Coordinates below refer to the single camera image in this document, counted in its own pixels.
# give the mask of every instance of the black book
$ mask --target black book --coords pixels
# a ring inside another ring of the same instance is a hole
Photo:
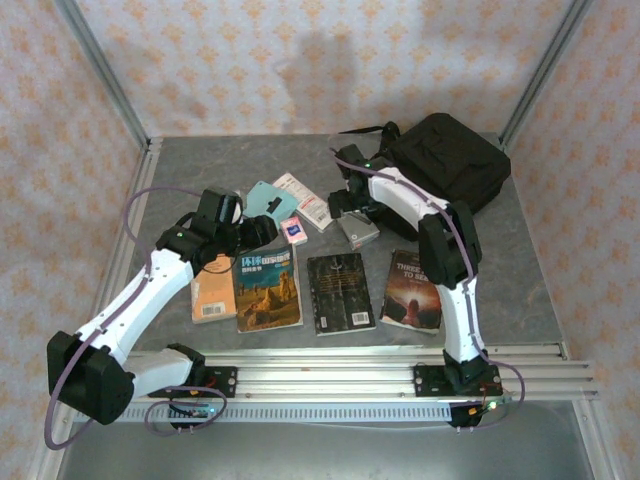
[[[307,268],[317,335],[376,327],[359,253],[313,257]]]

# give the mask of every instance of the black mounting plate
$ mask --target black mounting plate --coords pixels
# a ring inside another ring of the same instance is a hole
[[[413,367],[413,387],[416,397],[500,397],[503,393],[500,372],[495,365],[487,365],[473,382],[455,391],[447,379],[444,365],[418,364]]]
[[[236,396],[236,387],[238,386],[238,367],[204,367],[204,383],[202,385],[190,385],[197,387],[206,387],[211,386],[211,388],[215,388],[216,390],[220,390],[225,397],[227,398],[235,398]],[[179,398],[197,398],[197,397],[209,397],[206,392],[198,393],[197,395],[192,395],[191,392],[184,392],[181,390],[158,390],[156,392],[150,393],[150,397],[152,398],[171,398],[171,399],[179,399]]]

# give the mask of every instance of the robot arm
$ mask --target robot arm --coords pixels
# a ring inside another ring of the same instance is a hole
[[[380,173],[392,176],[396,179],[403,179],[409,181],[397,168],[386,167],[380,170]],[[437,252],[433,251],[432,244],[437,241],[437,238],[444,240],[443,228],[440,221],[437,219],[439,216],[438,210],[434,208],[430,203],[427,203],[423,198],[418,196],[414,191],[408,189],[404,185],[397,181],[389,180],[384,177],[370,177],[368,180],[369,192],[371,198],[377,202],[380,202],[398,215],[400,215],[405,221],[419,233],[418,241],[420,242],[420,257],[422,269],[427,274],[427,278],[435,283],[438,295],[440,297],[440,303],[442,305],[442,318],[445,324],[445,330],[447,333],[445,340],[445,351],[456,362],[468,362],[478,356],[478,350],[471,341],[470,325],[474,326],[474,331],[479,332],[478,329],[478,316],[476,314],[476,302],[475,302],[475,290],[476,279],[474,278],[469,282],[467,288],[469,295],[472,297],[472,312],[467,309],[464,285],[463,281],[457,281],[449,279],[447,281],[446,274],[443,272],[436,272],[440,267],[434,265],[433,258]],[[450,207],[449,202],[442,200],[428,192],[422,190],[424,195],[429,198],[429,201],[433,204],[437,204],[442,210],[447,210]],[[432,220],[435,220],[435,234],[427,232],[427,230],[434,225]],[[444,252],[440,252],[439,260],[445,261],[442,257]],[[480,338],[480,334],[476,333],[476,339],[481,348],[484,348],[484,343]]]
[[[366,160],[355,145],[334,153],[347,190],[329,196],[332,217],[357,210],[374,221],[383,219],[403,236],[409,230],[413,236],[407,237],[418,240],[420,265],[435,284],[442,304],[446,376],[456,392],[464,393],[488,371],[486,352],[480,354],[484,343],[475,302],[475,275],[482,251],[470,209],[462,202],[449,203],[431,195],[381,157]],[[471,279],[443,212],[462,239],[474,274]]]
[[[47,345],[49,391],[67,363],[96,330],[100,334],[74,366],[59,400],[103,425],[116,420],[132,398],[189,381],[201,384],[204,357],[182,345],[169,345],[156,354],[128,359],[140,335],[167,302],[219,254],[268,244],[278,230],[267,216],[241,218],[242,202],[232,192],[204,191],[198,210],[183,224],[166,230],[151,253],[151,269],[142,269],[127,287],[93,320],[74,335],[58,332]],[[144,289],[106,329],[102,324],[130,301],[143,280]]]

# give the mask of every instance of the wall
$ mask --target wall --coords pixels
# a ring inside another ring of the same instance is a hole
[[[598,365],[629,478],[640,464],[640,8],[594,2],[512,149],[572,354]]]
[[[45,349],[88,320],[139,155],[49,0],[0,3],[0,478],[42,438]]]
[[[79,0],[154,135],[500,131],[570,0]]]

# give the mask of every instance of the metal linear rail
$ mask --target metal linear rail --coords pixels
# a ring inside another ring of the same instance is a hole
[[[210,404],[215,413],[220,402]],[[138,402],[129,406],[116,423],[142,423],[152,402]],[[194,419],[180,415],[168,407],[151,411],[152,422],[198,423],[207,418]],[[78,414],[75,422],[86,422],[86,415]],[[388,403],[230,403],[217,420],[223,423],[424,423],[451,420],[449,405],[436,402],[413,402],[402,405]]]
[[[489,347],[491,358],[510,363],[524,376],[529,400],[597,398],[589,362],[562,360],[557,345]],[[234,403],[415,402],[412,367],[442,365],[438,348],[363,347],[221,352],[208,355],[208,365],[238,367]],[[504,387],[518,398],[520,385],[510,370],[501,369]],[[477,397],[435,397],[429,402],[482,400]],[[143,397],[139,402],[148,402]]]

